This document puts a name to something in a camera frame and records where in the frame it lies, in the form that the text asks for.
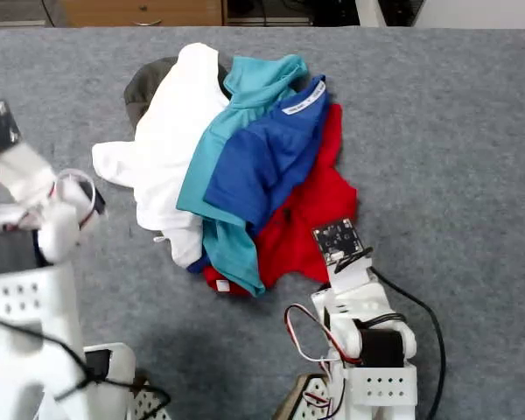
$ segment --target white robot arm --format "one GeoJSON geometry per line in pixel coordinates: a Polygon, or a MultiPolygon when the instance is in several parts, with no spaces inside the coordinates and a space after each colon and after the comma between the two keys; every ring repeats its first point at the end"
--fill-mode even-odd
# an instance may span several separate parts
{"type": "MultiPolygon", "coordinates": [[[[417,342],[406,318],[391,309],[379,277],[392,283],[372,267],[372,249],[363,248],[350,220],[313,233],[327,263],[330,287],[311,295],[318,318],[293,304],[284,321],[297,350],[306,359],[318,361],[326,377],[306,376],[286,399],[290,404],[284,403],[273,418],[414,420],[417,370],[409,359],[416,355],[417,342]],[[303,353],[291,323],[294,309],[321,325],[330,344],[326,358],[312,359],[303,353]]],[[[445,374],[443,339],[437,320],[434,324],[445,374]]],[[[429,419],[435,415],[444,374],[429,419]]]]}
{"type": "Polygon", "coordinates": [[[132,350],[84,348],[81,337],[69,259],[103,214],[102,197],[88,175],[55,174],[21,143],[4,101],[0,183],[16,201],[0,206],[0,420],[29,420],[39,405],[40,420],[141,417],[145,404],[135,408],[125,388],[135,379],[132,350]]]}

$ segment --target red t-shirt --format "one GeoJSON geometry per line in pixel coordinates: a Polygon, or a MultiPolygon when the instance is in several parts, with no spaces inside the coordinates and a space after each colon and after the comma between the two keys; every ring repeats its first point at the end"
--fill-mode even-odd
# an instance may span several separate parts
{"type": "MultiPolygon", "coordinates": [[[[341,119],[341,106],[332,104],[323,141],[307,179],[292,190],[255,238],[259,275],[267,288],[293,271],[321,283],[328,282],[325,260],[312,230],[338,219],[353,219],[357,203],[356,189],[334,169],[340,151],[341,119]]],[[[208,285],[217,291],[249,295],[239,285],[226,283],[225,277],[212,266],[206,267],[203,274],[208,285]]]]}

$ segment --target white t-shirt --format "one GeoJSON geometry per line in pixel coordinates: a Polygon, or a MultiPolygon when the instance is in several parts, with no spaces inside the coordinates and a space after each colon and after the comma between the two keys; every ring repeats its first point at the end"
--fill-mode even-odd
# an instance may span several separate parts
{"type": "Polygon", "coordinates": [[[181,267],[201,256],[202,219],[175,204],[202,133],[228,103],[218,83],[218,52],[187,45],[138,122],[135,141],[92,149],[97,174],[134,188],[138,224],[161,231],[181,267]]]}

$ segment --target gray table surface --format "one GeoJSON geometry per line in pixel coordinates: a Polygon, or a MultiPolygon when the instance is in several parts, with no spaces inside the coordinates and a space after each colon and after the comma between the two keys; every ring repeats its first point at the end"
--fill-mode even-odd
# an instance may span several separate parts
{"type": "MultiPolygon", "coordinates": [[[[339,169],[359,189],[375,264],[437,311],[448,375],[438,418],[525,420],[525,31],[84,29],[0,31],[0,98],[54,166],[93,172],[90,148],[131,140],[122,93],[145,62],[202,41],[225,54],[299,53],[344,107],[339,169]]],[[[265,296],[218,296],[137,226],[132,193],[98,179],[109,219],[78,252],[88,344],[123,341],[173,396],[175,419],[268,419],[315,367],[284,330],[317,285],[285,276],[265,296]]],[[[419,418],[438,350],[418,339],[419,418]]],[[[308,351],[323,338],[299,333],[308,351]]]]}

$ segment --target wooden drawer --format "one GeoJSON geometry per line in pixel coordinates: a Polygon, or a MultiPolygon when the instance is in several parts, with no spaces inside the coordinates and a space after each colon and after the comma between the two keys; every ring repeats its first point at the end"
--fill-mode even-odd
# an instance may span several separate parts
{"type": "Polygon", "coordinates": [[[221,0],[63,0],[71,26],[220,26],[221,0]]]}

